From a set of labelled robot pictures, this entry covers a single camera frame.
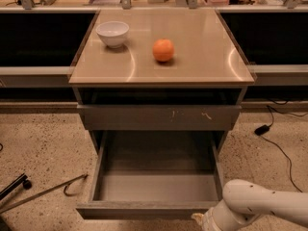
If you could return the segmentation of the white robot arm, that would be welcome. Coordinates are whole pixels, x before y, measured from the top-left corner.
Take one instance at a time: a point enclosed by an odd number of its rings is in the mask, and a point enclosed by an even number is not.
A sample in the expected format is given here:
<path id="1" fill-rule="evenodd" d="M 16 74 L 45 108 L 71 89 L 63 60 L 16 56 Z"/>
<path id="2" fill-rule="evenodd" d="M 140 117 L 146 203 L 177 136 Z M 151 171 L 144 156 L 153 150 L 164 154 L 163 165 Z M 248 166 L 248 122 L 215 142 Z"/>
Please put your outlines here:
<path id="1" fill-rule="evenodd" d="M 235 179 L 222 190 L 222 200 L 205 214 L 194 213 L 192 219 L 203 231 L 238 231 L 262 216 L 282 218 L 308 226 L 308 193 L 280 192 Z"/>

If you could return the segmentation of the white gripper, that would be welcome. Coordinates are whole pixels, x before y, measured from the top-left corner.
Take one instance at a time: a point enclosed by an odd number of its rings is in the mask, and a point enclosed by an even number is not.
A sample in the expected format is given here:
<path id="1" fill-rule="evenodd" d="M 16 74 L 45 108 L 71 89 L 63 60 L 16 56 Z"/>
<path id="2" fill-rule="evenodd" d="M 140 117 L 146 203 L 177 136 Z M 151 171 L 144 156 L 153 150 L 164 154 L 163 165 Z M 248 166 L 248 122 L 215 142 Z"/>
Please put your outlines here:
<path id="1" fill-rule="evenodd" d="M 216 207 L 210 208 L 206 213 L 193 213 L 191 218 L 203 231 L 223 231 L 220 211 Z"/>

